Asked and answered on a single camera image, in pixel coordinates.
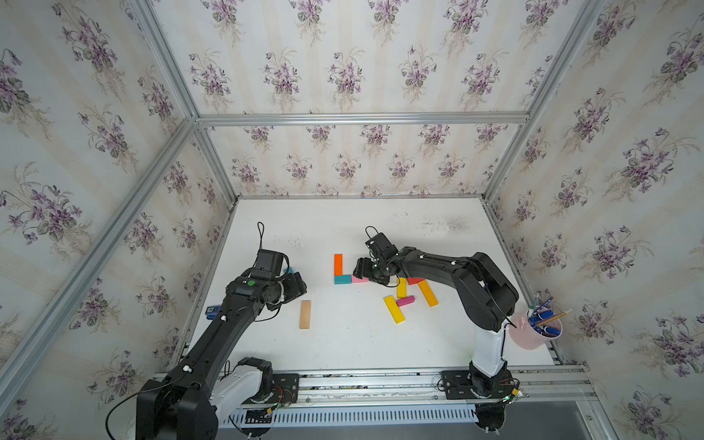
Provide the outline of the orange wooden block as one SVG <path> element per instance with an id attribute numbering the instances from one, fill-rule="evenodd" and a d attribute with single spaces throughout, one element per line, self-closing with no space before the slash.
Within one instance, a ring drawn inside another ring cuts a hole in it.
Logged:
<path id="1" fill-rule="evenodd" d="M 343 270 L 343 255 L 335 254 L 334 256 L 334 276 L 339 277 L 344 273 Z"/>

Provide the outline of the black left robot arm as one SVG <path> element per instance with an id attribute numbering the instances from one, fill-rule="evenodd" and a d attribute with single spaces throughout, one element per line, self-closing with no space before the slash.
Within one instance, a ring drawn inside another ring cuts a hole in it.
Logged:
<path id="1" fill-rule="evenodd" d="M 136 401 L 137 439 L 214 439 L 220 425 L 246 401 L 284 396 L 271 363 L 245 357 L 225 374 L 236 343 L 264 309 L 304 295 L 307 286 L 288 257 L 259 249 L 252 267 L 225 288 L 220 309 L 188 354 L 161 381 L 147 381 Z"/>

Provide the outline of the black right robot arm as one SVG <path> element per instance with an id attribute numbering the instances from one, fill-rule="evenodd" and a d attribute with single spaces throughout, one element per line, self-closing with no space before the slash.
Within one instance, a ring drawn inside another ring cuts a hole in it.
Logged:
<path id="1" fill-rule="evenodd" d="M 519 300 L 517 289 L 485 253 L 471 257 L 446 257 L 415 247 L 381 251 L 371 249 L 359 258 L 353 275 L 388 287 L 390 279 L 418 278 L 453 288 L 476 327 L 475 350 L 469 363 L 472 393 L 497 399 L 510 382 L 504 358 L 506 326 Z"/>

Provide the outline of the natural beige wooden block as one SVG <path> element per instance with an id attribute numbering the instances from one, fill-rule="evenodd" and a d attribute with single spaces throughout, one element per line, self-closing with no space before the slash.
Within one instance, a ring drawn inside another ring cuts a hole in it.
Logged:
<path id="1" fill-rule="evenodd" d="M 312 302 L 305 300 L 301 302 L 299 328 L 308 330 L 311 328 Z"/>

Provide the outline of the yellow short wooden block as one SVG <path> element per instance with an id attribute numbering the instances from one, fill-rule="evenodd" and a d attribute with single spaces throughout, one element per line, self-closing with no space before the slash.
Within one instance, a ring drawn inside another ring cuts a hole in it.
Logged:
<path id="1" fill-rule="evenodd" d="M 407 293 L 407 280 L 404 278 L 399 278 L 398 285 L 396 288 L 396 296 L 398 299 L 405 299 L 408 296 Z"/>

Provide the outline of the yellow long wooden block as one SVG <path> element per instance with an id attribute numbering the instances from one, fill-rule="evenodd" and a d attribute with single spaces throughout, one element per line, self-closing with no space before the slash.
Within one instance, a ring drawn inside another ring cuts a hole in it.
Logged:
<path id="1" fill-rule="evenodd" d="M 386 296 L 383 298 L 383 301 L 395 324 L 401 324 L 405 321 L 401 307 L 397 304 L 396 299 L 393 296 Z"/>

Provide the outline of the magenta wooden block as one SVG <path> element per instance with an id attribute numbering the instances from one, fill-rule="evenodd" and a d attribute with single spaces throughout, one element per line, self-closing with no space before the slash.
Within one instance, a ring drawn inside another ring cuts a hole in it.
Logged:
<path id="1" fill-rule="evenodd" d="M 396 300 L 396 304 L 399 307 L 407 306 L 407 305 L 413 304 L 414 302 L 415 302 L 414 296 L 407 296 L 407 297 L 403 297 L 403 298 L 398 298 Z"/>

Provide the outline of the amber long wooden block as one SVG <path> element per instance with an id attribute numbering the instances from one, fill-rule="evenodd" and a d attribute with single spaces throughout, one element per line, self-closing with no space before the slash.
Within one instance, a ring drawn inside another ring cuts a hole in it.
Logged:
<path id="1" fill-rule="evenodd" d="M 436 295 L 426 280 L 422 280 L 421 282 L 419 282 L 418 287 L 421 293 L 423 293 L 423 298 L 425 298 L 429 307 L 433 308 L 438 306 L 439 302 L 436 298 Z"/>

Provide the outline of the blue black small device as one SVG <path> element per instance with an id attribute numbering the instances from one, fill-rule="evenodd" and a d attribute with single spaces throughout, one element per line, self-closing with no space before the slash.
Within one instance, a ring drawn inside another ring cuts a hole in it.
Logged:
<path id="1" fill-rule="evenodd" d="M 221 310 L 220 305 L 207 306 L 205 309 L 205 317 L 207 320 L 214 320 Z"/>

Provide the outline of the pink pen cup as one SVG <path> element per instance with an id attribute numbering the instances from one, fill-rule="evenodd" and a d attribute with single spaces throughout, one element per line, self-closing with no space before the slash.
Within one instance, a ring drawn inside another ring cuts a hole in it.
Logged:
<path id="1" fill-rule="evenodd" d="M 520 313 L 513 324 L 508 326 L 508 335 L 519 348 L 534 350 L 553 342 L 563 335 L 563 325 L 560 319 L 555 319 L 547 324 L 540 322 L 554 317 L 551 310 L 535 313 L 527 309 Z"/>

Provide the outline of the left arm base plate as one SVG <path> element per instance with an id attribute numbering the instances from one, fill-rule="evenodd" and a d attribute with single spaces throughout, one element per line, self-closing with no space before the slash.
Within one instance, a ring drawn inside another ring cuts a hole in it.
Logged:
<path id="1" fill-rule="evenodd" d="M 251 397 L 235 401 L 242 405 L 290 405 L 298 402 L 301 375 L 297 373 L 273 373 L 262 376 L 260 389 Z"/>

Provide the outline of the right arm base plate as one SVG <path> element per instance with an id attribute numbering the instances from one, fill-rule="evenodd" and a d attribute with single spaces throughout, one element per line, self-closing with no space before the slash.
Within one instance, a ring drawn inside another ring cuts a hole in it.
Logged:
<path id="1" fill-rule="evenodd" d="M 520 381 L 506 368 L 491 378 L 478 370 L 444 370 L 436 388 L 448 400 L 511 401 L 518 394 Z"/>

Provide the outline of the aluminium mounting rail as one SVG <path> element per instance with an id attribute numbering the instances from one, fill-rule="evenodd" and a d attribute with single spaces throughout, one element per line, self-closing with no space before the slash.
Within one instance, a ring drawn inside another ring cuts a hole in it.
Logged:
<path id="1" fill-rule="evenodd" d="M 273 373 L 301 375 L 297 403 L 286 406 L 373 406 L 467 403 L 506 406 L 528 402 L 582 402 L 597 398 L 592 384 L 578 366 L 514 366 L 508 368 L 520 381 L 511 401 L 448 400 L 436 388 L 441 368 L 380 368 L 379 370 L 302 370 Z"/>

